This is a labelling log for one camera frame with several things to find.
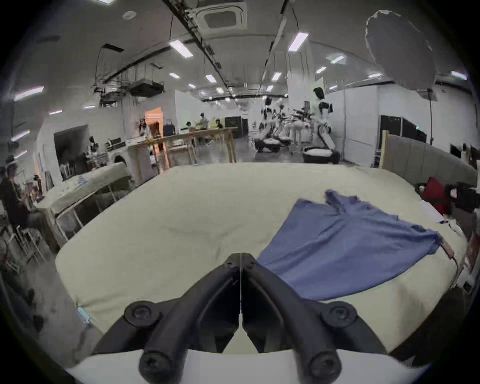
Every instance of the gray headboard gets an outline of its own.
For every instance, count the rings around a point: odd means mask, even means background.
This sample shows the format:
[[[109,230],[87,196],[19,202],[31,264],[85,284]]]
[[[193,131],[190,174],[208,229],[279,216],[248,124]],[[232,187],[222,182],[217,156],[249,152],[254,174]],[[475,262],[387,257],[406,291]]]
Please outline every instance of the gray headboard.
[[[443,185],[458,181],[477,186],[477,171],[458,157],[417,140],[383,131],[380,167],[412,185],[435,177]]]

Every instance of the bed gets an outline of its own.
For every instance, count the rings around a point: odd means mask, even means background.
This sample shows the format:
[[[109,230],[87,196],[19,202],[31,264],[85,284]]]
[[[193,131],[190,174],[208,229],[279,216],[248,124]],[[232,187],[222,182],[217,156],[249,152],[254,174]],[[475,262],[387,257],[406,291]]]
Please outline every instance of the bed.
[[[106,332],[133,301],[177,298],[231,253],[257,258],[299,197],[323,203],[327,189],[437,230],[462,263],[466,238],[429,219],[413,186],[393,172],[237,163],[175,167],[155,177],[74,236],[57,269],[73,300]],[[396,278],[339,299],[354,305],[391,351],[425,320],[455,274],[439,248]]]
[[[118,180],[129,179],[125,164],[115,163],[94,169],[82,175],[76,175],[51,188],[45,198],[37,204],[37,208],[44,212],[55,239],[62,246],[66,237],[56,224],[56,217],[87,196],[101,190]]]

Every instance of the blue t-shirt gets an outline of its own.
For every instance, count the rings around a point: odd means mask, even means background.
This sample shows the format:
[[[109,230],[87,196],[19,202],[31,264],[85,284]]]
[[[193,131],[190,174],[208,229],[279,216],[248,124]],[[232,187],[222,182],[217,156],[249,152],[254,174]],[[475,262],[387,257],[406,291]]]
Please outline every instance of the blue t-shirt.
[[[301,297],[327,300],[375,287],[442,243],[431,229],[399,220],[356,196],[298,199],[258,262]]]

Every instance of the white mattress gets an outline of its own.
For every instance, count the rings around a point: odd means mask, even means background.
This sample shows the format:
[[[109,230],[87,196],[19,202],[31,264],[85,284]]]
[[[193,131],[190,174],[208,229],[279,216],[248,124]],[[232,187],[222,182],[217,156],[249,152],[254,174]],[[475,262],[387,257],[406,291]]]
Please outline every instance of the white mattress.
[[[73,176],[50,189],[37,207],[41,210],[49,209],[53,215],[58,215],[90,193],[127,176],[129,173],[123,163],[109,164],[82,175]]]
[[[237,163],[175,167],[93,219],[57,256],[75,302],[105,332],[135,300],[181,296],[234,252],[258,257],[302,197],[334,189],[439,231],[461,265],[467,241],[420,208],[413,187],[383,169]],[[340,298],[355,306],[387,350],[433,310],[456,271],[442,248],[379,286]]]

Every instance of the ceiling pipe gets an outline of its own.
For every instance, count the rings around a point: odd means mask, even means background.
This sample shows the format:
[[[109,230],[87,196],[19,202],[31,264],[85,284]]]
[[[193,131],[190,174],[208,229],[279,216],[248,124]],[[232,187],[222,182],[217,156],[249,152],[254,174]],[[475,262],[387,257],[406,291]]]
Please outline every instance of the ceiling pipe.
[[[285,28],[285,25],[287,24],[287,17],[285,15],[282,16],[282,21],[280,22],[280,26],[278,27],[278,31],[276,32],[275,40],[273,41],[272,46],[270,47],[270,50],[268,51],[268,58],[265,62],[265,69],[264,73],[262,75],[262,81],[265,79],[265,76],[267,74],[267,67],[268,64],[272,58],[272,53],[275,51],[275,48],[277,47],[278,43],[280,42],[280,39],[282,38],[283,30]]]
[[[267,68],[268,64],[270,63],[270,60],[272,58],[272,53],[275,51],[275,48],[277,47],[278,43],[280,42],[280,39],[282,38],[283,30],[285,28],[285,25],[287,24],[287,17],[285,16],[285,8],[287,7],[287,4],[290,2],[290,4],[293,5],[295,0],[284,0],[282,4],[282,9],[280,10],[280,14],[282,15],[282,20],[280,21],[280,25],[278,26],[278,30],[276,32],[275,40],[273,41],[273,44],[270,46],[270,49],[268,50],[268,57],[267,60],[265,61],[265,67],[264,67],[264,73],[262,74],[262,82],[265,80],[265,76],[267,75]]]
[[[187,30],[187,32],[192,36],[193,40],[194,40],[194,43],[197,45],[197,47],[203,52],[203,54],[207,57],[208,61],[212,64],[215,72],[218,74],[218,76],[220,77],[220,79],[222,80],[222,83],[223,85],[225,86],[227,92],[230,94],[230,96],[233,98],[233,94],[230,92],[229,88],[228,88],[228,85],[227,85],[227,82],[225,81],[225,79],[223,78],[222,74],[220,73],[220,71],[218,70],[218,67],[215,63],[216,60],[213,60],[210,55],[208,54],[207,50],[205,49],[203,43],[201,40],[202,37],[200,36],[200,34],[198,34],[197,36],[197,33],[195,33],[195,31],[192,29],[192,27],[190,26],[189,22],[192,23],[192,21],[190,21],[189,19],[185,18],[184,17],[184,14],[182,11],[178,10],[177,8],[175,8],[175,6],[171,3],[170,0],[161,0],[167,7],[168,9],[171,10],[171,12],[175,15],[175,17],[182,23],[183,27]]]

